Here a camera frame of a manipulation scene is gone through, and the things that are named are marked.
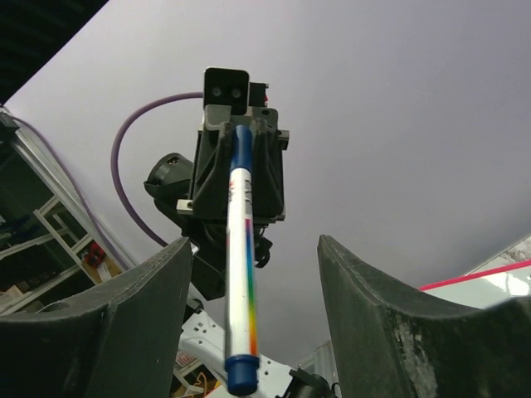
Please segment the pink-framed whiteboard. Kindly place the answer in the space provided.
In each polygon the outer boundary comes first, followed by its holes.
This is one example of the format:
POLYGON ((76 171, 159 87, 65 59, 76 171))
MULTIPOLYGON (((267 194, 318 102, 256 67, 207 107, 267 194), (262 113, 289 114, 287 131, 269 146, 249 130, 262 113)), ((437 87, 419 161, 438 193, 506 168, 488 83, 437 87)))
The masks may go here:
POLYGON ((439 299, 472 308, 487 308, 511 298, 530 296, 530 260, 422 286, 439 299))

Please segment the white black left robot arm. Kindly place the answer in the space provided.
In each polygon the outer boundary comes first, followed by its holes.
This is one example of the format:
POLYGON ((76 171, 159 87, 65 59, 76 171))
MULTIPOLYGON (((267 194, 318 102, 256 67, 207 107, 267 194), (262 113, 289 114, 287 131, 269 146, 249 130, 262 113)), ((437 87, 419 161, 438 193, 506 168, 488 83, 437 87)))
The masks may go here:
POLYGON ((163 157, 144 186, 155 206, 192 243, 192 284, 226 300, 216 324, 202 308, 185 322, 179 346, 217 373, 228 396, 333 397, 322 376, 260 354, 255 272, 270 258, 266 228, 285 218, 283 153, 289 135, 266 106, 209 104, 195 158, 163 157))

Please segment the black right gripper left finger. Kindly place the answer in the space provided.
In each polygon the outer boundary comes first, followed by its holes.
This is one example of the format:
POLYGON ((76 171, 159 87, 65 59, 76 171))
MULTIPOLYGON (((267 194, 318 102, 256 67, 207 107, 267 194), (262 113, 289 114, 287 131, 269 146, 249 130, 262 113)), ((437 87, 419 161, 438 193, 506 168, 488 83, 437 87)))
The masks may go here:
POLYGON ((192 273, 181 238, 37 313, 1 317, 3 397, 167 397, 192 273))

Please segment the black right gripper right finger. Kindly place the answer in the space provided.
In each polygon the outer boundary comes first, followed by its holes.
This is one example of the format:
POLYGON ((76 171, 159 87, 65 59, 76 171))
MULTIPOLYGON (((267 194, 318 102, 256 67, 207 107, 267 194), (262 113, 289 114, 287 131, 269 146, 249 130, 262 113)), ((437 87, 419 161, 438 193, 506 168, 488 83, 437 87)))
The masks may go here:
POLYGON ((426 294, 322 235, 319 273, 345 397, 527 397, 530 300, 426 294))

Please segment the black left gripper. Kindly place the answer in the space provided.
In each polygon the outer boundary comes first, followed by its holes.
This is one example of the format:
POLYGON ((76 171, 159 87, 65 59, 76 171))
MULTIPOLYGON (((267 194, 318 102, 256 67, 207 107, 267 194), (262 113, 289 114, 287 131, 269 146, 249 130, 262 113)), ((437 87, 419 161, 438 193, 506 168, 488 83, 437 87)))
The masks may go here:
POLYGON ((285 219, 283 154, 290 132, 278 128, 278 112, 265 107, 250 107, 244 115, 232 115, 228 105, 205 107, 198 130, 190 190, 176 205, 180 216, 206 221, 227 217, 232 133, 241 125, 251 131, 252 203, 255 223, 265 225, 285 219))

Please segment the blue white marker pen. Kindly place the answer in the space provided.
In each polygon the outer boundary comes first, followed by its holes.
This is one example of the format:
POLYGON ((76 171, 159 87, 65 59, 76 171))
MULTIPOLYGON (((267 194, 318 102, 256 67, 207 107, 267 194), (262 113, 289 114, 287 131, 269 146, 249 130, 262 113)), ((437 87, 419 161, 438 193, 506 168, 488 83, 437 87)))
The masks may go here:
POLYGON ((254 225, 252 211, 251 130, 237 125, 232 132, 227 207, 227 286, 225 371, 227 390, 249 396, 258 389, 254 225))

